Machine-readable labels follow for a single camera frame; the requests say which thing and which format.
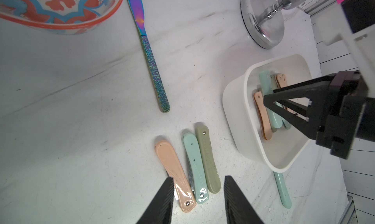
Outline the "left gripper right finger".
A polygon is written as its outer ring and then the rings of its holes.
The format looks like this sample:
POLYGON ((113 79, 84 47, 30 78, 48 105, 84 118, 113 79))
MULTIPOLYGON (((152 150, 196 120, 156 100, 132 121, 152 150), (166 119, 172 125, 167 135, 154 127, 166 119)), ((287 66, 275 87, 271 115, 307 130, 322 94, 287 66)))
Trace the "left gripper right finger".
POLYGON ((224 197, 228 224, 264 224, 232 176, 225 176, 224 197))

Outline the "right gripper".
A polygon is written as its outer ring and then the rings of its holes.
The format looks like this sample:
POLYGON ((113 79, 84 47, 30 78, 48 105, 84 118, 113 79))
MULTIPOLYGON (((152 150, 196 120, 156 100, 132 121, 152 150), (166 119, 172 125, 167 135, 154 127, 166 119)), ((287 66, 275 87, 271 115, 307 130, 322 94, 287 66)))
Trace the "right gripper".
POLYGON ((359 71, 340 71, 276 89, 272 99, 263 102, 317 145, 328 148, 331 155, 347 159, 355 138, 375 140, 375 99, 368 92, 359 71), (316 133, 306 121, 308 107, 292 101, 298 98, 311 101, 309 122, 317 123, 316 133))

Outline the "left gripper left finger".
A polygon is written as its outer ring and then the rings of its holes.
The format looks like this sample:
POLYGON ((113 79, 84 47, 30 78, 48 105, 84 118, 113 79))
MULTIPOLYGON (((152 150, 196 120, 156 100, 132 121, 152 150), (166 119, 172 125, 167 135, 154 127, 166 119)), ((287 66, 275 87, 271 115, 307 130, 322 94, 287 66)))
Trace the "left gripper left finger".
POLYGON ((174 182, 168 177, 136 224, 170 224, 174 201, 174 182))

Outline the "pink folding fruit knife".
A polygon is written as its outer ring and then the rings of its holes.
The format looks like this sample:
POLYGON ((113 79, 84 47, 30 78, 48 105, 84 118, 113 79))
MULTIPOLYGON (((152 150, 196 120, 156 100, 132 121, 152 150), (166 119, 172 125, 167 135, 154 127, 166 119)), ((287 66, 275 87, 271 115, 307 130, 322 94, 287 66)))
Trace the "pink folding fruit knife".
POLYGON ((175 194, 182 211, 191 212, 196 207, 196 201, 174 147, 162 140, 155 145, 155 152, 168 175, 173 178, 175 194))

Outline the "mint folding fruit knife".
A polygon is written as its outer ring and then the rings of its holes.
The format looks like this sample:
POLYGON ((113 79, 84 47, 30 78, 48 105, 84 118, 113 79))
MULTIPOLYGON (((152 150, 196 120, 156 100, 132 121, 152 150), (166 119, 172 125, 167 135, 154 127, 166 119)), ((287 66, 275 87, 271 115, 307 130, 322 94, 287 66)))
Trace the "mint folding fruit knife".
POLYGON ((278 189, 278 192, 279 192, 281 203, 283 204, 283 206, 286 209, 291 209, 292 208, 292 201, 290 199, 283 174, 282 173, 276 173, 276 172, 274 172, 273 174, 274 174, 274 177, 275 177, 275 181, 276 181, 276 185, 277 185, 277 189, 278 189))

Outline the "olive folding fruit knife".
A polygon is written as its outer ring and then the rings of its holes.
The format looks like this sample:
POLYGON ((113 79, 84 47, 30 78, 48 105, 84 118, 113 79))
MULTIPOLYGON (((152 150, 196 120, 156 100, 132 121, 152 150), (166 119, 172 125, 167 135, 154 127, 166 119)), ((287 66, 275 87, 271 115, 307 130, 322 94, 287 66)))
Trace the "olive folding fruit knife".
POLYGON ((198 123, 195 128, 195 135, 200 148, 208 190, 213 194, 217 194, 221 189, 221 181, 213 156, 210 131, 204 124, 198 123))

